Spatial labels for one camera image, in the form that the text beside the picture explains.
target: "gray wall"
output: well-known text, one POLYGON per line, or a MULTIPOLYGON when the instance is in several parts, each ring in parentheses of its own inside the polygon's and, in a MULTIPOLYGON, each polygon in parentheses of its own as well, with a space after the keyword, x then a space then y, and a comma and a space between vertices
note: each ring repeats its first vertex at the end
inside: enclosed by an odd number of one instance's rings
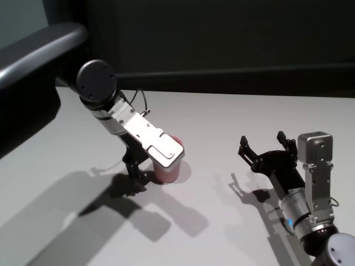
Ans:
POLYGON ((355 58, 354 0, 85 2, 95 57, 120 72, 323 64, 355 58))
POLYGON ((47 26, 42 0, 0 0, 0 49, 47 26))

